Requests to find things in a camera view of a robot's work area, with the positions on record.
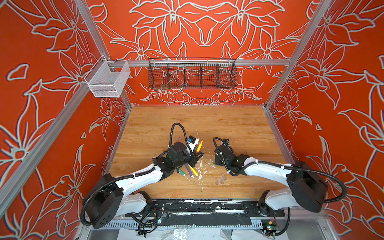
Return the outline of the orange marker pen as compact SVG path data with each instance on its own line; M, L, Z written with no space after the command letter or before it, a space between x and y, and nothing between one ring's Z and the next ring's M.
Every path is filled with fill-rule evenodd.
M202 146L203 146L203 140L200 141L199 145L198 145L198 148L197 148L197 152L200 152Z

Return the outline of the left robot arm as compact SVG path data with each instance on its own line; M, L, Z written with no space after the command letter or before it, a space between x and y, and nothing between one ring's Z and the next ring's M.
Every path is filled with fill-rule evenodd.
M148 210L152 200L143 187L165 180L185 165L196 166L204 155L200 152L201 141L185 136L183 142L174 143L173 133L170 131L168 149L146 168L122 177L105 174L98 180L83 199L80 221L84 226L100 229L116 216Z

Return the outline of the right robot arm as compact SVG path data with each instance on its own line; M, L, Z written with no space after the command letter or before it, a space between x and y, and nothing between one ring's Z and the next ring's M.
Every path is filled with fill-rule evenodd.
M263 210L280 210L301 207L312 213L319 213L324 204L341 201L347 196L346 185L325 172L315 171L306 163L277 164L258 160L248 155L236 155L228 139L213 138L215 164L224 166L233 177L256 176L285 186L278 191L266 190L259 200ZM328 199L328 184L323 177L332 179L341 188L339 195Z

